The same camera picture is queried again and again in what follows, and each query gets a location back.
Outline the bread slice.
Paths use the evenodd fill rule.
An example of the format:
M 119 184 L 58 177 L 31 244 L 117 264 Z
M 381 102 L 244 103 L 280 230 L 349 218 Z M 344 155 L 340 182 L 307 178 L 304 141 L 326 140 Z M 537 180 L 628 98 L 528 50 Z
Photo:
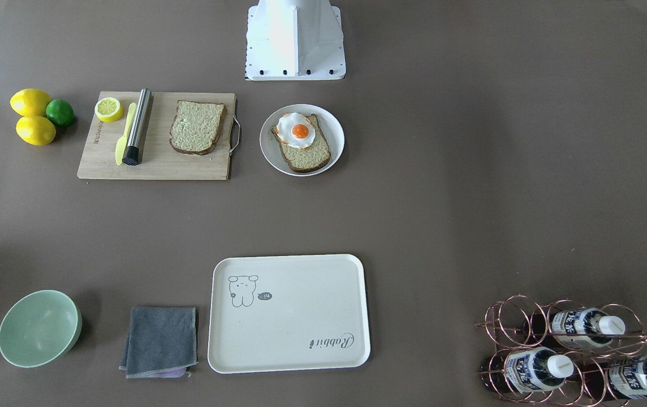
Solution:
M 181 154 L 207 155 L 218 142 L 226 105 L 198 101 L 177 101 L 176 116 L 169 130 L 169 144 Z
M 295 136 L 297 125 L 307 129 L 307 137 Z M 313 172 L 327 165 L 331 159 L 329 144 L 316 114 L 285 113 L 277 124 L 270 127 L 270 132 L 293 172 Z

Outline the bread slice on plate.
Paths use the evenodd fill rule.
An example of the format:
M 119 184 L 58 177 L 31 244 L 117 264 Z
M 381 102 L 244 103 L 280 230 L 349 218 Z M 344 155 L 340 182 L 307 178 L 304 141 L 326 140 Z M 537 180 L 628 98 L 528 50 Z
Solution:
M 307 137 L 295 136 L 297 125 L 307 129 Z M 277 124 L 270 127 L 270 132 L 293 172 L 313 172 L 327 165 L 331 159 L 329 144 L 316 114 L 285 113 Z

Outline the white round plate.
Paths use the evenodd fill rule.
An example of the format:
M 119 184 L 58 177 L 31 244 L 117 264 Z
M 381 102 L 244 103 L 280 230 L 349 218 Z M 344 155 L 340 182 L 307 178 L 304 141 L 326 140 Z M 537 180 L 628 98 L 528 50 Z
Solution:
M 271 128 L 278 123 L 279 118 L 289 112 L 297 112 L 306 115 L 315 114 L 317 116 L 320 127 L 324 133 L 323 135 L 326 137 L 326 141 L 329 144 L 329 150 L 331 153 L 330 160 L 320 169 L 313 172 L 300 173 L 291 170 L 287 162 L 285 162 L 284 156 L 279 148 L 279 143 L 274 134 L 272 134 Z M 345 137 L 342 126 L 336 116 L 319 106 L 298 103 L 277 109 L 277 111 L 274 111 L 274 113 L 264 121 L 264 126 L 261 127 L 260 131 L 259 144 L 262 155 L 264 155 L 267 162 L 269 162 L 272 167 L 279 170 L 279 172 L 291 175 L 292 177 L 312 177 L 313 175 L 326 172 L 336 164 L 343 153 Z

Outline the fried egg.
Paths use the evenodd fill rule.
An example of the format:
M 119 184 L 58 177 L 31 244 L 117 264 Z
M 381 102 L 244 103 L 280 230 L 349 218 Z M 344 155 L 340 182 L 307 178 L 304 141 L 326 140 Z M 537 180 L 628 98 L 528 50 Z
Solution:
M 316 138 L 310 119 L 297 112 L 285 113 L 273 127 L 273 134 L 282 146 L 293 149 L 307 149 Z

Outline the steel pepper grinder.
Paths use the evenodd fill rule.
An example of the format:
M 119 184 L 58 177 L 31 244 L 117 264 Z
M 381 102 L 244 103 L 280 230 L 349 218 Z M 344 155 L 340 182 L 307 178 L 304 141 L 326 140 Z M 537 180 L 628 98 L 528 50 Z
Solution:
M 130 122 L 130 125 L 126 130 L 126 136 L 121 137 L 118 142 L 118 144 L 120 144 L 121 141 L 125 141 L 121 155 L 122 164 L 126 164 L 128 166 L 140 164 L 141 134 L 148 117 L 148 106 L 151 96 L 151 90 L 149 88 L 143 88 L 140 91 L 137 103 L 135 103 L 135 108 L 130 106 L 128 109 L 128 113 L 132 113 L 132 116 L 129 115 L 129 118 L 127 119 L 127 121 Z

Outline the grey folded cloth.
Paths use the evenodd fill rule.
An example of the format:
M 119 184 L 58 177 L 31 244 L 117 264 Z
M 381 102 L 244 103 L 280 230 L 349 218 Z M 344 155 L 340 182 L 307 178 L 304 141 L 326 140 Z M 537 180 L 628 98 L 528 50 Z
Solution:
M 199 362 L 196 321 L 194 307 L 132 308 L 119 369 L 127 379 L 189 376 Z

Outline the half lemon slice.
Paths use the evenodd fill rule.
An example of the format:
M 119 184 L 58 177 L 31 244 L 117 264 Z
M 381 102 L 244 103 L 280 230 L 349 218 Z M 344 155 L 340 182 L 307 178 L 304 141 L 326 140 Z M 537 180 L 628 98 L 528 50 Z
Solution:
M 95 105 L 95 115 L 103 123 L 113 123 L 121 119 L 123 113 L 120 101 L 111 96 L 102 98 Z

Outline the wooden cutting board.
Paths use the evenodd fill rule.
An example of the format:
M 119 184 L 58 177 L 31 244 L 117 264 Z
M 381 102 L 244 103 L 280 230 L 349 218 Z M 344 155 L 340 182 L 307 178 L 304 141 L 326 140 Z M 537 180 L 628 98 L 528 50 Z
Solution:
M 178 100 L 224 103 L 226 116 L 218 134 L 218 144 L 207 155 L 179 154 L 169 145 L 169 131 L 176 116 Z M 81 179 L 109 180 L 227 180 L 230 177 L 231 132 L 235 124 L 235 93 L 151 93 L 141 163 L 117 165 L 114 155 L 117 139 L 126 119 L 104 123 L 93 115 L 77 175 Z

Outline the tea bottle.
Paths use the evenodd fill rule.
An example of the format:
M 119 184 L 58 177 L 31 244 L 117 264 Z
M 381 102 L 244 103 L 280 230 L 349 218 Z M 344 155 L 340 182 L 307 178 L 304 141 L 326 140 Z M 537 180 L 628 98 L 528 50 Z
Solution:
M 582 373 L 585 387 L 595 400 L 647 399 L 647 355 L 590 363 Z
M 595 350 L 623 335 L 626 324 L 598 308 L 579 308 L 549 314 L 534 314 L 522 326 L 525 344 L 540 344 L 552 350 Z
M 574 372 L 569 357 L 544 346 L 497 353 L 479 368 L 484 387 L 501 395 L 555 391 Z

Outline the green lime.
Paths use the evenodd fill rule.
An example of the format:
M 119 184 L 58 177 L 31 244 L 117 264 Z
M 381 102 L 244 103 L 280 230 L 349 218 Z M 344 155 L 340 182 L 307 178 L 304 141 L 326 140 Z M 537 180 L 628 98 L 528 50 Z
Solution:
M 45 116 L 57 127 L 68 127 L 75 121 L 72 106 L 62 99 L 51 100 L 45 108 Z

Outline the tea bottle upper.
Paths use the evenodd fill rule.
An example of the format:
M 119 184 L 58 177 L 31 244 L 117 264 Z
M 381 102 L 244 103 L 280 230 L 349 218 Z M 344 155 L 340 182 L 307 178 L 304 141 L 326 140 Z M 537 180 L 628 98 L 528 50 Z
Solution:
M 522 326 L 525 344 L 540 344 L 552 350 L 595 350 L 623 335 L 626 324 L 598 308 L 579 308 L 549 314 L 534 314 Z

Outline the yellow lemon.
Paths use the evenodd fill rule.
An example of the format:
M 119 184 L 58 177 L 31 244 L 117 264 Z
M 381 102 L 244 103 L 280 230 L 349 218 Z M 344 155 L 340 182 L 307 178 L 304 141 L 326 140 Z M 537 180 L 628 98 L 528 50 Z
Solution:
M 46 108 L 52 97 L 37 88 L 26 88 L 14 93 L 9 100 L 11 108 L 19 116 L 46 116 Z
M 57 129 L 43 116 L 22 116 L 16 124 L 16 133 L 28 144 L 45 146 L 54 141 Z

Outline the mint green bowl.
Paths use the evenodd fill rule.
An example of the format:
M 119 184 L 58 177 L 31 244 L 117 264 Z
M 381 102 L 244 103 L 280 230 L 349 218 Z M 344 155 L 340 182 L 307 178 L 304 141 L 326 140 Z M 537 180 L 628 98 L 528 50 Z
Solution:
M 81 333 L 81 312 L 70 296 L 42 289 L 21 298 L 0 325 L 0 353 L 8 363 L 34 368 L 65 355 Z

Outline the yellow lemon upper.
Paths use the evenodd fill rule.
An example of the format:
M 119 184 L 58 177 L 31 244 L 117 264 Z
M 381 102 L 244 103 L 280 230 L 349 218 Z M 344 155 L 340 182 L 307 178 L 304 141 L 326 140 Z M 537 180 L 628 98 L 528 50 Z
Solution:
M 14 93 L 9 100 L 11 108 L 19 116 L 46 116 L 46 108 L 52 97 L 37 88 L 26 88 Z

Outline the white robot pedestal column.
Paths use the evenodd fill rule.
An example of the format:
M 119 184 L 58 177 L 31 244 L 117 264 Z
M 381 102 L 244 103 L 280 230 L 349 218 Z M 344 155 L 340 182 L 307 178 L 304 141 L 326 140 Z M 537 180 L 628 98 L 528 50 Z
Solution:
M 329 1 L 259 1 L 248 9 L 246 39 L 246 80 L 345 78 L 341 11 Z

